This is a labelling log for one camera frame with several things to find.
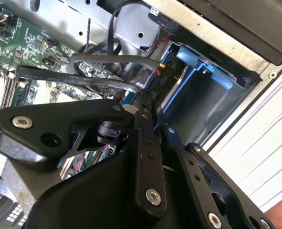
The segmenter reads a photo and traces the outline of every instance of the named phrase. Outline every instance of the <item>black metal bracket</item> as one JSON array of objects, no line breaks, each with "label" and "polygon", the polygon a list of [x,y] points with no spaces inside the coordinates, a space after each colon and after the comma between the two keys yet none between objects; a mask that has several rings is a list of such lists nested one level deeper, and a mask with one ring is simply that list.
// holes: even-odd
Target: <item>black metal bracket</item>
[{"label": "black metal bracket", "polygon": [[[21,123],[15,123],[15,118],[19,116],[28,121],[21,119]],[[33,182],[31,179],[34,174],[38,180],[43,177],[41,182],[44,183],[47,177],[50,179],[51,174],[55,178],[55,169],[63,158],[99,149],[105,144],[116,146],[115,161],[118,163],[125,164],[129,155],[126,207],[129,217],[136,219],[145,228],[163,221],[167,215],[167,199],[172,207],[174,204],[174,198],[167,197],[171,188],[168,184],[167,193],[164,165],[174,170],[179,177],[178,183],[182,185],[184,193],[182,201],[188,203],[181,206],[187,208],[187,221],[191,228],[265,229],[261,220],[268,223],[271,229],[274,228],[200,146],[189,144],[184,148],[176,130],[165,124],[160,108],[155,108],[154,104],[147,102],[135,114],[108,99],[0,110],[0,153],[9,158],[7,167],[18,171],[17,175],[23,180],[21,183],[29,189],[27,192],[36,196],[42,193],[38,193],[36,185],[31,190],[29,182]],[[125,149],[125,156],[120,153],[121,149]],[[92,171],[104,174],[100,168],[107,164],[118,166],[102,161]],[[3,172],[2,176],[4,174],[6,181],[9,181],[11,173]],[[76,177],[88,176],[82,173],[78,175]],[[79,190],[84,190],[85,187],[76,178],[72,180],[72,186],[68,185],[69,179],[60,184],[57,181],[50,183],[47,187],[53,187],[43,196],[47,197],[48,193],[53,196],[50,199],[53,201],[53,190],[59,191],[65,186],[68,190],[77,186]],[[216,198],[214,193],[218,193],[220,198]]]},{"label": "black metal bracket", "polygon": [[[15,127],[13,119],[19,116],[30,119],[32,125],[27,129]],[[133,120],[131,113],[109,99],[8,107],[0,110],[0,153],[38,169],[52,170],[67,153],[74,156],[114,142],[99,133],[104,122],[131,127]]]},{"label": "black metal bracket", "polygon": [[271,229],[274,228],[271,221],[203,148],[190,143],[185,149],[191,153],[187,155],[185,162],[199,165],[197,167],[201,168],[202,177],[209,177],[206,179],[206,190],[209,190],[210,196],[214,197],[215,203],[219,204],[219,212],[223,214],[223,217],[227,217],[232,228],[267,229],[262,220],[268,223]]}]

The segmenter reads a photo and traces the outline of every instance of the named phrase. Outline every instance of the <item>hole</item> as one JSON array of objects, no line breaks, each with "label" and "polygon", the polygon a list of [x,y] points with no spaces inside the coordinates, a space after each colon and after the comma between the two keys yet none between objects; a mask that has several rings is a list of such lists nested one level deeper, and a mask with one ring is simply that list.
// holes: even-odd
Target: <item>hole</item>
[{"label": "hole", "polygon": [[215,204],[216,204],[220,214],[222,216],[225,216],[227,214],[227,208],[226,208],[226,202],[224,201],[224,199],[221,197],[221,195],[219,195],[216,192],[212,192],[212,197],[215,201]]},{"label": "hole", "polygon": [[59,136],[53,133],[46,133],[41,136],[41,142],[48,147],[55,148],[61,145]]},{"label": "hole", "polygon": [[253,218],[252,216],[249,216],[249,219],[250,219],[252,225],[253,225],[256,229],[261,229],[260,224],[255,220],[255,218]]},{"label": "hole", "polygon": [[194,178],[195,178],[197,181],[200,181],[200,177],[198,177],[197,175],[195,175]]},{"label": "hole", "polygon": [[213,222],[214,222],[215,224],[219,224],[219,221],[218,221],[218,219],[217,219],[216,217],[213,217],[212,220],[213,220]]},{"label": "hole", "polygon": [[122,141],[126,141],[129,138],[129,135],[128,134],[123,134],[123,135],[121,135],[120,138],[121,138]]},{"label": "hole", "polygon": [[22,125],[26,125],[26,124],[27,124],[27,121],[24,120],[24,119],[20,119],[20,120],[18,120],[18,123],[19,123],[19,124],[22,124]]},{"label": "hole", "polygon": [[148,154],[148,157],[149,157],[149,159],[152,160],[152,161],[155,159],[155,156],[153,156],[152,154]]},{"label": "hole", "polygon": [[118,5],[123,3],[123,0],[97,0],[96,4],[104,9],[105,11],[113,14],[115,10],[117,9]]},{"label": "hole", "polygon": [[150,193],[150,197],[153,199],[153,200],[157,200],[157,195],[155,193]]},{"label": "hole", "polygon": [[154,142],[152,140],[147,140],[147,143],[150,144],[151,146],[154,145]]}]

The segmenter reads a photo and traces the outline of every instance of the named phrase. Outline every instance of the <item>motherboard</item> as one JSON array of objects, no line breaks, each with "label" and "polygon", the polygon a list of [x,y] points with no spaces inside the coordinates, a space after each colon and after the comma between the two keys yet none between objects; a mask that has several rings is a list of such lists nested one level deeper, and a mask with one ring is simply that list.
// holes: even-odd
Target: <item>motherboard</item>
[{"label": "motherboard", "polygon": [[[6,82],[12,81],[7,75],[14,74],[19,64],[54,72],[70,73],[66,63],[74,53],[76,53],[75,50],[0,7],[0,69],[4,72],[2,87],[7,84],[14,87],[14,90],[5,88],[5,91],[12,91],[12,95],[9,95],[12,102],[7,105],[17,106],[101,98],[101,96],[85,89],[63,83],[34,80],[20,83]],[[115,77],[99,65],[82,63],[80,69],[85,75],[91,77]]]}]

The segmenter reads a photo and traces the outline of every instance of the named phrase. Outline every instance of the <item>screw hole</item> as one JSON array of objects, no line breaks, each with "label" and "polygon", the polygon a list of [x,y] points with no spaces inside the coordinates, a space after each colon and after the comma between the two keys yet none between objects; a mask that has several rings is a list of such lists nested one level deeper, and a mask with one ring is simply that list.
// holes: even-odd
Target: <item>screw hole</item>
[{"label": "screw hole", "polygon": [[150,144],[151,146],[154,145],[154,142],[152,140],[147,140],[147,143]]},{"label": "screw hole", "polygon": [[152,154],[148,154],[148,157],[149,157],[149,159],[152,160],[152,161],[155,159],[155,156],[153,156]]},{"label": "screw hole", "polygon": [[46,133],[41,136],[41,142],[47,147],[56,148],[61,145],[61,139],[53,133]]},{"label": "screw hole", "polygon": [[277,73],[276,72],[272,72],[272,73],[269,73],[269,79],[275,79],[277,76]]},{"label": "screw hole", "polygon": [[195,175],[194,178],[195,178],[197,181],[200,181],[200,177],[198,177],[197,175]]},{"label": "screw hole", "polygon": [[129,135],[128,135],[128,134],[123,134],[123,135],[121,136],[121,140],[122,140],[122,141],[126,141],[128,138],[129,138]]},{"label": "screw hole", "polygon": [[150,197],[153,199],[153,200],[157,200],[157,195],[155,193],[150,193]]}]

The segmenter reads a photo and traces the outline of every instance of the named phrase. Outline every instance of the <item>blue plastic tab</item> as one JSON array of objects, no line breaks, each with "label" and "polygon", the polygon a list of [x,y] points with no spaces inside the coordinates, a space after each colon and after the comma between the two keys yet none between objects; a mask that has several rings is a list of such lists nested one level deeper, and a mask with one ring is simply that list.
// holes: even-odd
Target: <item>blue plastic tab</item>
[{"label": "blue plastic tab", "polygon": [[199,56],[188,50],[185,46],[181,46],[176,57],[195,68],[198,64]]},{"label": "blue plastic tab", "polygon": [[230,90],[233,87],[232,79],[218,68],[213,72],[211,78],[226,90]]}]

